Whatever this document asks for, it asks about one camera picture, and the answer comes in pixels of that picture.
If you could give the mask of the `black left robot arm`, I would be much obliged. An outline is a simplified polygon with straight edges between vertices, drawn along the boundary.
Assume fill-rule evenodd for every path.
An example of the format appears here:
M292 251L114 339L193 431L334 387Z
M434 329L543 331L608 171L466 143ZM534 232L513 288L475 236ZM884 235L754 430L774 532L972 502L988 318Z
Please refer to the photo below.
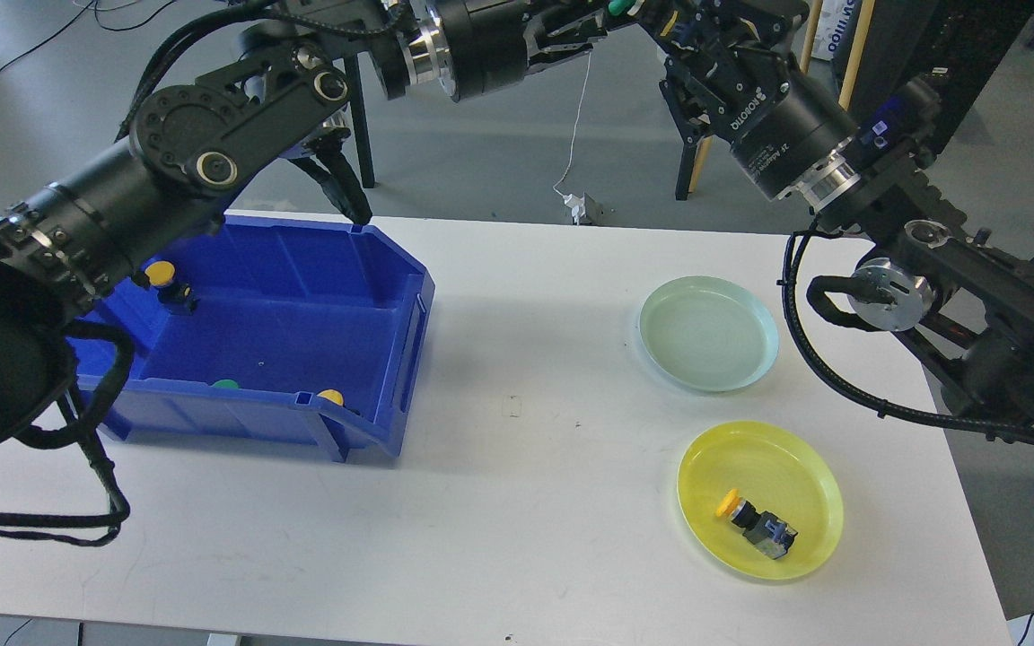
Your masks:
M107 495L90 515L0 512L0 537L103 546L130 516L98 428L135 344L87 319L178 239L221 228L258 173L287 159L356 226L371 208L328 127L369 54L386 97L439 79L455 100L517 84L632 23L639 1L230 1L169 34L115 142L0 213L0 444L77 445Z

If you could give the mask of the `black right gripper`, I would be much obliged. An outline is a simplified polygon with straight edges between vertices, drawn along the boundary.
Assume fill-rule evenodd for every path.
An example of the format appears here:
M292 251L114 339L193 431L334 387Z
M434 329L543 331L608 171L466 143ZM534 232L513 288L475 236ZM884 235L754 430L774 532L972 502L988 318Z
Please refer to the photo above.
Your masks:
M661 92L679 135L729 143L767 199L856 132L797 65L793 40L809 16L807 1L635 1L635 23L663 54Z

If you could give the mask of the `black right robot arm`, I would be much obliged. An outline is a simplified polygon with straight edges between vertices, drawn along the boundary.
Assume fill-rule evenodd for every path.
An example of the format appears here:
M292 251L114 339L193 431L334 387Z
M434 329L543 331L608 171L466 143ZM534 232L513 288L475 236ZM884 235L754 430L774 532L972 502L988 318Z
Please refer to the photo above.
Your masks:
M1034 258L968 233L924 171L939 107L923 79L854 121L791 51L802 1L641 1L627 17L665 56L679 127L714 135L768 199L810 209L779 286L789 336L842 397L879 417L1034 447ZM942 384L935 414L851 384L810 343L804 297L833 326L890 334Z

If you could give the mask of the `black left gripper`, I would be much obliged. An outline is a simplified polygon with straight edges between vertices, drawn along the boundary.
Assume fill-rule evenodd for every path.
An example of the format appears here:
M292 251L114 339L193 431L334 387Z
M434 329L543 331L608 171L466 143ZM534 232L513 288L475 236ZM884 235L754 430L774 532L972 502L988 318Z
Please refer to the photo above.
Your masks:
M499 91L591 53L637 24L600 13L608 1L427 1L449 55L443 88L454 101Z

